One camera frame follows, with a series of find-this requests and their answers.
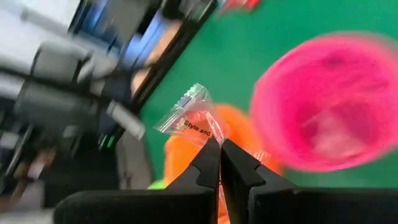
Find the pink bowl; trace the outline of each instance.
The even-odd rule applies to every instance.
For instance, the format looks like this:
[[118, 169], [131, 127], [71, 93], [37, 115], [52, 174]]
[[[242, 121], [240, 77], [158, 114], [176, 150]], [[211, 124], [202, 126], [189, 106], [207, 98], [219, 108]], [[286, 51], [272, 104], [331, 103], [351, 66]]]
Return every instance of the pink bowl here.
[[398, 140], [398, 58], [386, 41], [358, 34], [309, 40], [257, 81], [254, 125], [267, 150], [296, 169], [364, 164]]

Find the green table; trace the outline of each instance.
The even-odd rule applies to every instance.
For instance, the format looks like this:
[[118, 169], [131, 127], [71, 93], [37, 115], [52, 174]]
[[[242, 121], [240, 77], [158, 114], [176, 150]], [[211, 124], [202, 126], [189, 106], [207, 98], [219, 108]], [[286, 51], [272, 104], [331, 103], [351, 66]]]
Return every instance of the green table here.
[[[398, 39], [396, 0], [269, 0], [251, 14], [213, 15], [141, 111], [155, 177], [162, 178], [168, 136], [152, 127], [194, 84], [215, 102], [249, 110], [253, 84], [278, 58], [305, 40], [337, 30], [370, 30]], [[398, 187], [398, 153], [371, 164], [327, 174], [288, 170], [302, 186]]]

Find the red object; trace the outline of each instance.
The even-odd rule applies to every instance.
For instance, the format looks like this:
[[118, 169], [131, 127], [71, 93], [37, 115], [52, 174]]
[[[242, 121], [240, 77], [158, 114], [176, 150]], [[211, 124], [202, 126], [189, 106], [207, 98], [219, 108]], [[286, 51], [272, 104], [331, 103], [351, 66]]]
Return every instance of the red object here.
[[229, 0], [224, 6], [224, 10], [234, 9], [234, 8], [235, 9], [246, 8], [251, 11], [259, 3], [260, 3], [260, 0]]

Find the orange fabric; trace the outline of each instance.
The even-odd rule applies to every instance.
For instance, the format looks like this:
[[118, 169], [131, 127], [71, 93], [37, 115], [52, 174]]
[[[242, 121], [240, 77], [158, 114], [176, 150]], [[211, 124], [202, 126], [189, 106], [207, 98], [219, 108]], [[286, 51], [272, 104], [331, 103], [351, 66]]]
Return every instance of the orange fabric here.
[[[276, 160], [265, 152], [254, 127], [247, 115], [230, 105], [217, 105], [217, 112], [229, 126], [229, 139], [250, 153], [274, 172], [281, 174]], [[169, 185], [189, 166], [200, 148], [190, 144], [181, 136], [171, 136], [165, 145], [165, 185]], [[223, 199], [219, 200], [218, 223], [229, 223], [228, 212]]]

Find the clear plastic bag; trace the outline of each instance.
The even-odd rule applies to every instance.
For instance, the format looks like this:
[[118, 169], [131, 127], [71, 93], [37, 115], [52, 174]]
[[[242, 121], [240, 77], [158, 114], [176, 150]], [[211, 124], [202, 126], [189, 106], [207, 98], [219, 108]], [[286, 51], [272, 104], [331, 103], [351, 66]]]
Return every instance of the clear plastic bag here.
[[218, 116], [208, 90], [200, 84], [194, 84], [155, 129], [181, 135], [198, 147], [203, 147], [212, 137], [221, 147], [229, 132]]

